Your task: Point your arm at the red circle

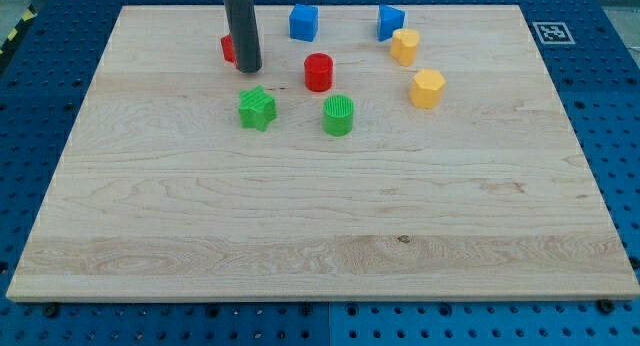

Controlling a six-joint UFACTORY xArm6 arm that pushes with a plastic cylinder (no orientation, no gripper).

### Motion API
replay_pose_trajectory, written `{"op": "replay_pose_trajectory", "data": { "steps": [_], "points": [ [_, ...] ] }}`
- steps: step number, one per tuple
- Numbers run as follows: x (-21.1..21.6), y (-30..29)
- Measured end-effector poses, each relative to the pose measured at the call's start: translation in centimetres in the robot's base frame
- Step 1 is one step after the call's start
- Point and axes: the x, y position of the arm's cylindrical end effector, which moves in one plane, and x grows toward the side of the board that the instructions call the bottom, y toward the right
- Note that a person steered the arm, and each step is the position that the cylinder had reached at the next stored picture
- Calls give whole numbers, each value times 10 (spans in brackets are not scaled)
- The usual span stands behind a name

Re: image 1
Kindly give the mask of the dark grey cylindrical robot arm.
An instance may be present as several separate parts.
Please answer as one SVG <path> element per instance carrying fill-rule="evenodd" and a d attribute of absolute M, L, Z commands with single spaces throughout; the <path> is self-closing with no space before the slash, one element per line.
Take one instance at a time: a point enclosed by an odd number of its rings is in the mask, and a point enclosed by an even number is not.
<path fill-rule="evenodd" d="M 236 65 L 242 73 L 256 73 L 262 67 L 259 34 L 253 0 L 223 0 Z"/>

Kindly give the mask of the red block behind arm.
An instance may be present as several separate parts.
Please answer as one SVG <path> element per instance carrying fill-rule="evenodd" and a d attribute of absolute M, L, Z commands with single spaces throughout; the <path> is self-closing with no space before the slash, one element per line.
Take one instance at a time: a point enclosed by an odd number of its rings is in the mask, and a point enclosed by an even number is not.
<path fill-rule="evenodd" d="M 236 64 L 235 49 L 231 34 L 227 34 L 220 39 L 223 58 L 226 62 Z"/>

